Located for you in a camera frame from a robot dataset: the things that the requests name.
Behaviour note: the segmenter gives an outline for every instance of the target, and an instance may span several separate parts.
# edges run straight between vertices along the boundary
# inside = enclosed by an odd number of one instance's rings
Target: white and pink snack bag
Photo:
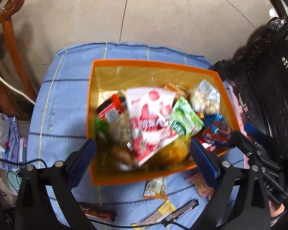
[[[126,91],[133,151],[137,154],[139,166],[178,137],[169,126],[175,94],[153,87],[132,88]]]

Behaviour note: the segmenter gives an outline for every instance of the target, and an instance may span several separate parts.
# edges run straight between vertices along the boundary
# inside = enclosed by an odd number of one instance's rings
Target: tile floor
[[[54,54],[86,42],[139,42],[229,59],[270,20],[269,0],[25,0],[13,16],[17,43],[38,89]],[[3,75],[21,89],[0,27]]]

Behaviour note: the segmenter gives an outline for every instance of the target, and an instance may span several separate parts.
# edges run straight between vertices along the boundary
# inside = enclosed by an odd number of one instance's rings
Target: metal bolt
[[[253,165],[253,166],[252,166],[252,170],[258,171],[259,169],[258,169],[258,167],[257,167],[256,165]]]
[[[229,168],[229,167],[230,167],[230,162],[229,162],[229,161],[223,161],[223,162],[222,162],[222,165],[223,165],[225,168]]]
[[[28,171],[31,171],[33,169],[34,169],[34,165],[33,164],[30,164],[30,165],[27,166],[27,170]]]
[[[60,168],[60,167],[63,166],[63,164],[64,164],[63,161],[57,161],[57,162],[54,164],[54,166]]]

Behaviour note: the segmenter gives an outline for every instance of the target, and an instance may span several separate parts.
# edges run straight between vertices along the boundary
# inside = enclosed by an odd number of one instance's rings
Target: barcode
[[[118,117],[118,112],[116,110],[116,108],[112,108],[111,110],[109,110],[106,114],[105,117],[107,119],[108,122],[113,121],[114,119],[117,119]]]

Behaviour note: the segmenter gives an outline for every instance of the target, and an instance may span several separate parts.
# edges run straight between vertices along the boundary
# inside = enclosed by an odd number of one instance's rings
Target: open box
[[[87,137],[95,139],[96,108],[118,91],[143,86],[161,87],[168,82],[190,88],[203,79],[206,79],[218,89],[220,93],[220,114],[233,130],[238,131],[239,124],[236,114],[222,80],[215,71],[156,61],[95,60],[92,64],[88,91]],[[215,150],[218,156],[227,151],[228,148],[217,148]],[[90,164],[93,184],[111,185],[145,181],[196,167],[194,162],[185,160],[180,164],[171,165],[158,171],[111,172],[111,170],[101,168],[101,157],[104,154],[102,147],[97,146],[96,156]]]

